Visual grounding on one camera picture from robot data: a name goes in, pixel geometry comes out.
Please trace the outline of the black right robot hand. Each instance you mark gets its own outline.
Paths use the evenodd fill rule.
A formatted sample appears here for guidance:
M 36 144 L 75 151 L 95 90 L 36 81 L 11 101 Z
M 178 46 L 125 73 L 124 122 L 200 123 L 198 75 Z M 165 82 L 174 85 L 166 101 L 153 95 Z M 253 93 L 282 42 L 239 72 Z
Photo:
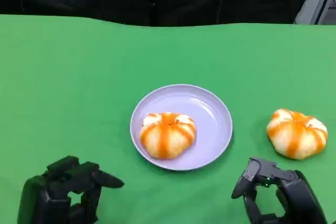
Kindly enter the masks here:
M 276 196 L 285 214 L 262 214 L 256 204 L 257 186 L 276 185 Z M 280 169 L 275 162 L 250 157 L 232 192 L 243 197 L 251 223 L 327 223 L 325 214 L 305 175 L 299 170 Z

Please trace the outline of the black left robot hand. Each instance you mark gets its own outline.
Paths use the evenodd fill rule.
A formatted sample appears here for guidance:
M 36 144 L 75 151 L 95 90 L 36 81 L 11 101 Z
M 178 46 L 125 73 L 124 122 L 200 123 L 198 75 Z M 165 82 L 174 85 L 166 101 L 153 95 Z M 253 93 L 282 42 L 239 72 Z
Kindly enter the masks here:
M 123 185 L 98 164 L 80 164 L 77 157 L 68 155 L 48 165 L 43 174 L 26 180 L 17 222 L 95 223 L 101 189 Z

